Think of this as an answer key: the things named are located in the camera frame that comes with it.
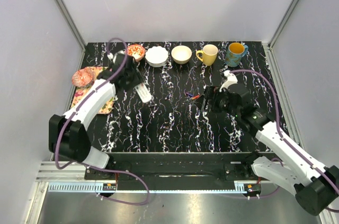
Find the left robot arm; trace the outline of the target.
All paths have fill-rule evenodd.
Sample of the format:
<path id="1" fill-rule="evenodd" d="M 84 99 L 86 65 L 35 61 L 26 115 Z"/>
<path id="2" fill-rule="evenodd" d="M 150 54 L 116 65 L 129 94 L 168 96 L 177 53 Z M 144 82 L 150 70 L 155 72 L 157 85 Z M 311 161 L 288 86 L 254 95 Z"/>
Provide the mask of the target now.
<path id="1" fill-rule="evenodd" d="M 92 146 L 87 129 L 103 105 L 116 96 L 117 91 L 136 89 L 142 101 L 148 102 L 149 95 L 141 94 L 143 77 L 134 57 L 116 53 L 111 65 L 101 71 L 90 90 L 82 99 L 63 115 L 53 115 L 49 120 L 49 151 L 58 157 L 96 167 L 103 179 L 114 175 L 113 160 L 108 154 Z"/>

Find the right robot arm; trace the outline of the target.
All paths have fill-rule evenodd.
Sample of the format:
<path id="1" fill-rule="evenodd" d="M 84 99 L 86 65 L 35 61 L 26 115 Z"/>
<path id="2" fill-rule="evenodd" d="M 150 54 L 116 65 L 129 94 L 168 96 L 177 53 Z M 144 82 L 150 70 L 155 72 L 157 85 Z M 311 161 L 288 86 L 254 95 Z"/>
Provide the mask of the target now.
<path id="1" fill-rule="evenodd" d="M 274 164 L 264 156 L 242 164 L 241 174 L 248 180 L 265 178 L 290 192 L 310 215 L 317 216 L 338 198 L 338 167 L 325 166 L 288 137 L 267 111 L 252 102 L 243 84 L 208 86 L 201 108 L 226 112 L 235 117 L 244 131 L 268 146 L 287 165 Z"/>

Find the white remote control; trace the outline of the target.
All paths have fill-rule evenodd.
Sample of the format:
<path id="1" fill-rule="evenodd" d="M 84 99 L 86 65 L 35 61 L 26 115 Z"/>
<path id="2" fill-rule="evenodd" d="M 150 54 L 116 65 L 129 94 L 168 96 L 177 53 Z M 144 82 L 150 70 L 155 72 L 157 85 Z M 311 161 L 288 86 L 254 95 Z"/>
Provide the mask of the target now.
<path id="1" fill-rule="evenodd" d="M 144 83 L 138 84 L 135 90 L 143 103 L 148 103 L 152 100 L 152 95 Z"/>

